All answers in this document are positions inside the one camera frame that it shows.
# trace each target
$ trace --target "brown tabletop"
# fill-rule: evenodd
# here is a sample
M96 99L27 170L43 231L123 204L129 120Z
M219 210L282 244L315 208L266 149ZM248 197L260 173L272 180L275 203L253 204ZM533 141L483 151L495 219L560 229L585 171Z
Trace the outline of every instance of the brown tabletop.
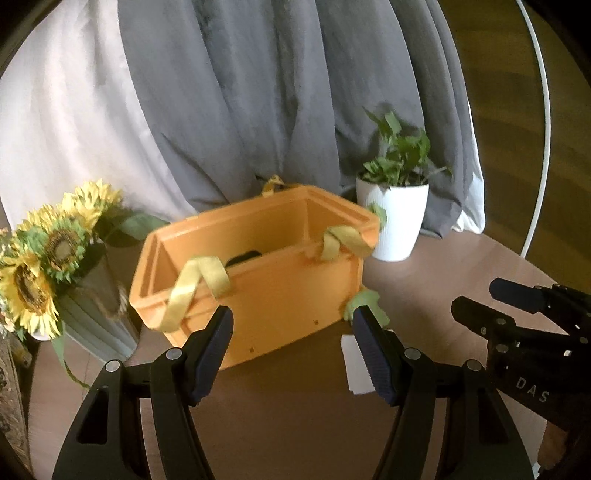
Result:
M488 285L504 277L526 285L552 280L485 235L452 232L444 240L420 237L410 259L365 264L364 283L381 294L380 305L404 345L432 360L461 365L486 362L486 341L457 324L452 301L464 295L515 317L519 325L559 332L540 314L530 315L490 298ZM217 480L371 479L397 409L375 393L349 392L340 322L279 351L222 371L211 394L192 409L197 432ZM144 329L129 364L152 361L169 348L166 338ZM66 360L91 383L102 365L73 342ZM38 480L51 478L57 455L84 391L63 372L51 345L41 346L29 415L31 457ZM532 462L545 421L510 398L505 402ZM154 480L164 479L149 400L142 400L148 461ZM434 476L445 403L436 421L423 478Z

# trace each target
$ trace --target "sunflower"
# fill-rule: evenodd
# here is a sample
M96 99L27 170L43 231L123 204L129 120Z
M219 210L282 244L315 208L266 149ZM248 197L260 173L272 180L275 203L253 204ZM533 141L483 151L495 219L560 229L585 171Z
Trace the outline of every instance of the sunflower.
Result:
M31 228L27 241L50 277L69 282L84 258L87 232L79 218L62 213L47 230Z
M64 194L61 208L71 216L80 217L84 228L90 232L100 216L113 206L121 203L121 190L113 190L102 180L87 181L76 187L74 193Z
M2 264L2 257L6 255L12 235L8 228L0 228L0 264Z
M0 270L0 292L6 299L11 324L18 321L30 333L39 331L51 338L58 336L54 293L40 269L39 258L25 247L17 258L5 257L4 263L6 267Z
M17 226L17 230L26 231L33 226L47 229L58 217L59 210L52 205L43 205L39 210L27 212L27 219Z
M4 315L0 313L0 327L3 327L7 332L14 332L16 330L16 325L8 315Z

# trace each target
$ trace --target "gray vase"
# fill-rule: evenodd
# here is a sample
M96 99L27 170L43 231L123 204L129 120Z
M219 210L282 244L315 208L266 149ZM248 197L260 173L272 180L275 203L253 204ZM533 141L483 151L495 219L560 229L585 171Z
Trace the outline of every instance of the gray vase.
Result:
M115 280L106 256L56 301L66 335L103 362L125 361L138 346L127 304L125 287Z

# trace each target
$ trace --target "white tag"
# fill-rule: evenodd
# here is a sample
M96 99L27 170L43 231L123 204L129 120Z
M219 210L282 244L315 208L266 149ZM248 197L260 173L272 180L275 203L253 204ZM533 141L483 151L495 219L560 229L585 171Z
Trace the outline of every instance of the white tag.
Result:
M343 335L340 339L340 347L343 351L343 358L345 359L349 390L355 395L363 395L375 391L374 384L371 382L368 369L363 361L361 350L359 350L359 345L357 345L355 335Z

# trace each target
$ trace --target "green plant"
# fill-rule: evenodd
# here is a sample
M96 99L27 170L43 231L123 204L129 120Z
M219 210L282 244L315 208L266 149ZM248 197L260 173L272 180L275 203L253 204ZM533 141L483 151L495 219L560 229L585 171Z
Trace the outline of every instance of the green plant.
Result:
M412 187L424 185L436 173L446 171L451 174L449 167L428 171L432 164L428 157L431 142L425 130L420 129L418 135L404 136L394 112L380 119L367 109L363 110L378 126L379 153L372 161L363 164L364 170L359 175L361 180L390 187Z

